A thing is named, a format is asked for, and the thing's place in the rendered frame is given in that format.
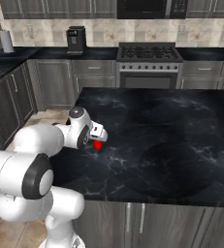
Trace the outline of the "black microwave oven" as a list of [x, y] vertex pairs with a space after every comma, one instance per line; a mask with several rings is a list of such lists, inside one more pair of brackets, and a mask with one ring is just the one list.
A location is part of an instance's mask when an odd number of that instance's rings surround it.
[[185, 19], [188, 0], [117, 0], [118, 19]]

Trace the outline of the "grey base cupboard run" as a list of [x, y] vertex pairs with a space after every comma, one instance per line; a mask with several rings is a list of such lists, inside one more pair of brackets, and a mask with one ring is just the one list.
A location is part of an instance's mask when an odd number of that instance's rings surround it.
[[114, 60], [37, 59], [34, 93], [38, 110], [69, 109], [84, 87], [115, 87]]
[[224, 90], [224, 61], [184, 61], [176, 88]]
[[36, 112], [32, 83], [25, 63], [0, 78], [0, 149]]

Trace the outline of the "grey island cupboard door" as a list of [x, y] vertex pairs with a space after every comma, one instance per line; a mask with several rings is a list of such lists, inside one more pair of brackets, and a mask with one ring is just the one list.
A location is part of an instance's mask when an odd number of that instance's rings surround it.
[[74, 221], [86, 248], [125, 248], [128, 203], [86, 201], [82, 215]]
[[133, 204], [132, 248], [201, 248], [214, 207], [145, 204], [140, 233], [141, 203]]

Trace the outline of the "black coffee machine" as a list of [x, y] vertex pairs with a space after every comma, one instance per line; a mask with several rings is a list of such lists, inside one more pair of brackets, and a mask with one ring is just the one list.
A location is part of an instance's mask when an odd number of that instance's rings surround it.
[[70, 26], [66, 31], [68, 53], [83, 54], [86, 45], [86, 33], [84, 26]]

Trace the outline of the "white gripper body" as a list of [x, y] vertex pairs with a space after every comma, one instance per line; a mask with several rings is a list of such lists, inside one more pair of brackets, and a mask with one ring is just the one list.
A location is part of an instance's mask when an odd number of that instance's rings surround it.
[[103, 126], [94, 126], [90, 132], [90, 137], [93, 140], [106, 142], [108, 139], [108, 133]]

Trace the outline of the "steel stove with oven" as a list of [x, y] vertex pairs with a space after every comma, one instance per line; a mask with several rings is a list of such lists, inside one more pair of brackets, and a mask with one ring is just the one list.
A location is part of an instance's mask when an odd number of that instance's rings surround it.
[[175, 89], [182, 63], [173, 42], [120, 42], [116, 56], [116, 86]]

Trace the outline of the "grey wall cupboard run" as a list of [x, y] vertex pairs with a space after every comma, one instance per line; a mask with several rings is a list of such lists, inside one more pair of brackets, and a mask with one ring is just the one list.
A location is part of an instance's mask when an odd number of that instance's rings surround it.
[[0, 0], [5, 19], [116, 18], [116, 0]]
[[187, 18], [224, 18], [224, 0], [188, 0]]

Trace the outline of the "white paper towel roll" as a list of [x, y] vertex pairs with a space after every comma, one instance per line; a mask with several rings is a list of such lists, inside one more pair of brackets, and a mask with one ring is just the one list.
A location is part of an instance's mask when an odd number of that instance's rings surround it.
[[7, 30], [0, 30], [0, 39], [1, 39], [3, 51], [5, 53], [13, 53], [14, 47], [10, 32]]

